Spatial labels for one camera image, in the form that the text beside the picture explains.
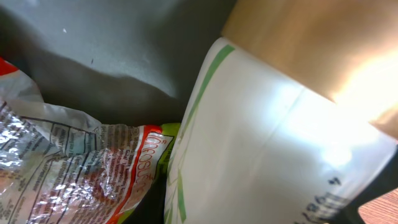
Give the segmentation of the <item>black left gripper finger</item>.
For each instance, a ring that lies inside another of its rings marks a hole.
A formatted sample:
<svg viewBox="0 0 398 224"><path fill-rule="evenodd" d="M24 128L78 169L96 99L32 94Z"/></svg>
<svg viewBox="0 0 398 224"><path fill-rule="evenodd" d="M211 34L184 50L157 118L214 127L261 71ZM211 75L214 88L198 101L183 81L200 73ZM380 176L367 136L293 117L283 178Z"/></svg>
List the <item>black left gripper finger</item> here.
<svg viewBox="0 0 398 224"><path fill-rule="evenodd" d="M393 155L374 181L330 223L397 223L397 154Z"/></svg>

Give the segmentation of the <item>white tube gold cap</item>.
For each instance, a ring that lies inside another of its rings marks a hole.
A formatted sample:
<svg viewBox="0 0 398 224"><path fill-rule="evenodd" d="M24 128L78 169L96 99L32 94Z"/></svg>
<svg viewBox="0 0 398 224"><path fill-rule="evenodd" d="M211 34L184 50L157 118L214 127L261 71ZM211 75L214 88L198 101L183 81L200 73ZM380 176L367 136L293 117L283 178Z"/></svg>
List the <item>white tube gold cap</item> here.
<svg viewBox="0 0 398 224"><path fill-rule="evenodd" d="M329 223L397 152L397 1L238 1L198 75L166 223Z"/></svg>

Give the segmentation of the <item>green snack bag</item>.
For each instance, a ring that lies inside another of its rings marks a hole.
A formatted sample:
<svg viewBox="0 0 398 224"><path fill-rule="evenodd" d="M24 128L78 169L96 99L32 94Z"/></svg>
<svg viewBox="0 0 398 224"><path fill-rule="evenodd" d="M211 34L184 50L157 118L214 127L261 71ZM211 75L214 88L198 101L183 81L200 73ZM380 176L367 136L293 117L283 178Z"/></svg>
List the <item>green snack bag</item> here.
<svg viewBox="0 0 398 224"><path fill-rule="evenodd" d="M167 172L179 124L103 124L1 62L1 222L119 223Z"/></svg>

